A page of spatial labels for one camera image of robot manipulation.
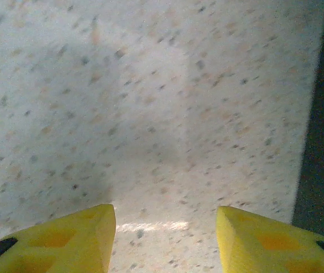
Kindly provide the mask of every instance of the terrazzo floor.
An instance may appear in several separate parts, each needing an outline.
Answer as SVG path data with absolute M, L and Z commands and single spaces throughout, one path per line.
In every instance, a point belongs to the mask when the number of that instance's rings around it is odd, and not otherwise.
M 0 0 L 0 237 L 103 202 L 109 272 L 222 272 L 217 206 L 290 222 L 324 1 Z

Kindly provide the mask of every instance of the speckled floor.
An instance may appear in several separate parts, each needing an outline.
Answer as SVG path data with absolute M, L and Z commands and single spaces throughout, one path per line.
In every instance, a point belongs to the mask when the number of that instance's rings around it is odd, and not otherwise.
M 0 237 L 111 202 L 110 272 L 221 272 L 215 211 L 290 222 L 324 1 L 0 0 Z

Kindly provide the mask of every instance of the yellow plastic part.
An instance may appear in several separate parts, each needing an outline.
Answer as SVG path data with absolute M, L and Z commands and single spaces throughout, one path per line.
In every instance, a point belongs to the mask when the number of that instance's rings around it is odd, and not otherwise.
M 229 206 L 218 208 L 224 273 L 324 273 L 324 236 Z
M 115 236 L 112 205 L 99 205 L 13 233 L 0 273 L 107 273 Z

